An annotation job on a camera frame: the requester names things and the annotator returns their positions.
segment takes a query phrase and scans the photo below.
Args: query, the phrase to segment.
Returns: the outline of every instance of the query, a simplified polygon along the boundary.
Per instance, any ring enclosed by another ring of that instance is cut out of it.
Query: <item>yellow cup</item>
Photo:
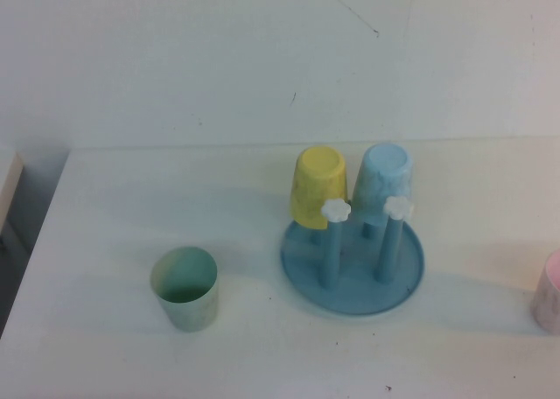
[[[301,226],[325,229],[321,207],[337,198],[347,200],[347,165],[342,154],[320,145],[304,150],[297,158],[291,187],[292,218]]]

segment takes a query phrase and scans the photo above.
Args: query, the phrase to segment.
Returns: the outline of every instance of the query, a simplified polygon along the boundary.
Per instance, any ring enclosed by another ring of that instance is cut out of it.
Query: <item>plastic cup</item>
[[[542,329],[560,335],[560,250],[550,255],[544,265],[531,312]]]
[[[403,147],[394,143],[370,147],[361,160],[353,190],[353,215],[372,226],[385,226],[385,201],[389,196],[410,198],[411,179],[412,157]]]
[[[321,213],[326,200],[347,200],[347,166],[340,152],[314,146],[297,158],[290,196],[294,221],[306,228],[323,230],[327,220]]]
[[[218,267],[202,248],[176,248],[154,265],[150,284],[169,320],[195,332],[210,325],[218,310]]]

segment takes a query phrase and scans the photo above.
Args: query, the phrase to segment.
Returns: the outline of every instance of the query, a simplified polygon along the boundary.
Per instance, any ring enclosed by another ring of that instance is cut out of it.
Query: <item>white wall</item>
[[[560,134],[558,53],[557,0],[0,0],[13,221],[68,147]]]

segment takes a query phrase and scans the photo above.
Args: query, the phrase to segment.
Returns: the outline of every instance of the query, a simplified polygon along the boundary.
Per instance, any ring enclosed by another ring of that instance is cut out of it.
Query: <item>scratch mark on wall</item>
[[[406,25],[404,26],[404,33],[402,34],[402,38],[406,38],[406,35],[409,34],[409,24],[410,24],[410,13],[412,12],[412,4],[414,0],[409,0],[409,12],[406,16]]]
[[[366,20],[364,20],[360,14],[358,14],[356,11],[354,11],[354,10],[352,9],[352,7],[350,7],[349,5],[345,4],[342,0],[337,0],[337,1],[338,1],[339,4],[342,5],[343,7],[348,8],[348,9],[350,10],[350,12],[352,12],[352,14],[354,14],[354,16],[355,16],[356,18],[358,18],[364,25],[366,25],[367,28],[368,28],[369,30],[371,30],[373,33],[375,33],[375,37],[376,37],[376,38],[379,38],[379,32],[378,32],[376,29],[374,29],[370,23],[368,23]]]

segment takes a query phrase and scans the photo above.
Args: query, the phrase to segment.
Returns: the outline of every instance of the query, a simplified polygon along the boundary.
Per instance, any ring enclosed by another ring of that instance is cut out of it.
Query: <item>white table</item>
[[[368,145],[336,146],[352,187]],[[558,397],[560,339],[528,307],[560,247],[560,139],[405,146],[427,271],[374,318],[322,311],[284,276],[303,146],[74,150],[0,342],[0,396]],[[218,318],[191,334],[148,284],[189,244],[220,268]]]
[[[4,226],[23,168],[18,154],[12,150],[0,150],[0,230]]]

